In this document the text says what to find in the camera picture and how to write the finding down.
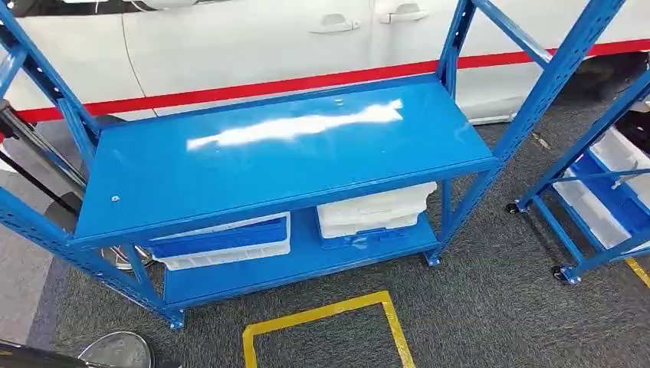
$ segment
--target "black pole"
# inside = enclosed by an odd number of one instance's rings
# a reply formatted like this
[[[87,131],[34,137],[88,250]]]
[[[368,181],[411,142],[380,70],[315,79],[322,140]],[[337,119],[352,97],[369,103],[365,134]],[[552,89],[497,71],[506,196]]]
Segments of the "black pole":
[[[25,179],[27,179],[30,183],[34,184],[37,188],[39,188],[43,193],[48,195],[48,197],[52,198],[53,201],[58,203],[61,207],[63,207],[66,211],[71,213],[72,215],[77,216],[78,212],[76,209],[73,209],[70,205],[68,205],[60,196],[58,196],[56,193],[52,192],[45,184],[42,182],[39,182],[38,179],[33,177],[32,174],[27,172],[27,170],[23,169],[22,166],[18,165],[17,162],[15,162],[11,157],[5,155],[4,152],[0,151],[0,159],[4,161],[7,165],[11,166],[12,169],[16,170],[17,173],[22,175]]]

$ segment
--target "blue shelf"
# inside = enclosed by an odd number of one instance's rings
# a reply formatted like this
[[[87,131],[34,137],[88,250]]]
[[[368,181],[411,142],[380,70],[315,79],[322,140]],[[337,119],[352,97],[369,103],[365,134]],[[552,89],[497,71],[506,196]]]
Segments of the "blue shelf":
[[[405,238],[367,247],[322,249],[314,209],[291,213],[291,252],[269,258],[166,271],[165,302],[186,307],[343,271],[435,248],[438,240],[422,213]]]
[[[141,120],[102,132],[72,244],[143,240],[496,163],[433,74]]]

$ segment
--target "car door handle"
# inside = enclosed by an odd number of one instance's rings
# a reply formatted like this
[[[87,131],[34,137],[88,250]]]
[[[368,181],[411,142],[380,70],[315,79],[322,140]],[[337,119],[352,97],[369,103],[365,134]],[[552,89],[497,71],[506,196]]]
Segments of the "car door handle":
[[[429,15],[429,11],[420,8],[417,2],[406,2],[399,5],[395,11],[379,15],[379,23],[392,24],[403,21],[419,21]]]
[[[360,26],[360,21],[350,19],[341,13],[332,13],[324,15],[320,23],[313,27],[310,32],[320,34],[339,33],[352,31]]]

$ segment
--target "yellow tape square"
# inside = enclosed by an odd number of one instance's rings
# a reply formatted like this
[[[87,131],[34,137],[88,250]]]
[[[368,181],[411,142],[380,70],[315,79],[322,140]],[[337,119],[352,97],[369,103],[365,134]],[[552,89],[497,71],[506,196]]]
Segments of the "yellow tape square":
[[[628,266],[632,269],[632,271],[634,271],[634,273],[637,276],[639,276],[639,278],[641,279],[641,281],[643,281],[645,286],[650,288],[650,277],[648,276],[648,274],[645,273],[641,265],[634,258],[626,258],[625,263],[627,263]]]
[[[388,319],[388,325],[390,326],[392,338],[395,341],[395,346],[399,353],[399,359],[402,360],[402,365],[405,368],[414,368],[415,364],[413,363],[411,351],[406,343],[402,327],[399,325],[397,313],[395,312],[395,307],[392,304],[388,291],[378,291],[376,293],[363,295],[362,297],[355,297],[354,299],[349,299],[347,301],[340,301],[338,303],[318,307],[309,311],[306,310],[304,312],[290,314],[274,320],[249,324],[244,329],[244,333],[241,336],[244,344],[244,361],[246,362],[246,368],[257,368],[258,366],[258,359],[255,356],[255,348],[253,346],[253,337],[255,335],[265,334],[267,332],[296,326],[298,324],[305,324],[307,322],[333,316],[345,311],[352,311],[379,303],[381,303],[384,308],[384,313]]]

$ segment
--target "blue metal shelving unit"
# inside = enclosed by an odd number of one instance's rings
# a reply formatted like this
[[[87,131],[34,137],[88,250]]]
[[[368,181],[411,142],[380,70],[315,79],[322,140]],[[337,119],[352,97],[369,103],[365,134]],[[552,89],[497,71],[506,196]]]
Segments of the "blue metal shelving unit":
[[[461,0],[435,73],[100,127],[0,7],[9,56],[4,87],[23,70],[66,118],[90,168],[77,227],[66,233],[0,190],[0,222],[182,327],[183,309],[423,252],[430,265],[585,57],[623,0],[592,0],[554,56],[487,0]],[[456,64],[476,8],[544,72],[490,151],[455,104]],[[455,209],[453,178],[477,178]],[[367,248],[320,247],[313,206],[419,183],[442,184],[442,226],[424,215],[408,237]],[[291,252],[167,271],[159,296],[134,244],[292,211]],[[135,278],[96,250],[124,246]]]
[[[540,214],[548,221],[550,227],[566,246],[566,249],[576,260],[572,266],[557,266],[553,276],[570,284],[580,282],[581,276],[595,267],[611,261],[635,257],[650,253],[650,248],[636,247],[650,241],[650,209],[642,203],[627,183],[621,179],[629,176],[648,175],[650,169],[630,169],[612,171],[608,169],[589,149],[632,107],[634,102],[646,98],[650,94],[650,71],[646,71],[612,106],[589,128],[580,139],[569,148],[563,156],[536,182],[526,194],[515,203],[508,205],[510,212],[525,212],[530,204],[534,204]],[[565,172],[571,169],[572,175]],[[612,217],[630,234],[630,238],[607,248],[586,224],[580,214],[561,196],[553,186],[558,182],[583,183],[586,188],[604,205]],[[554,195],[562,207],[569,213],[570,218],[586,236],[593,246],[595,254],[585,256],[564,231],[563,226],[542,201],[544,193]]]

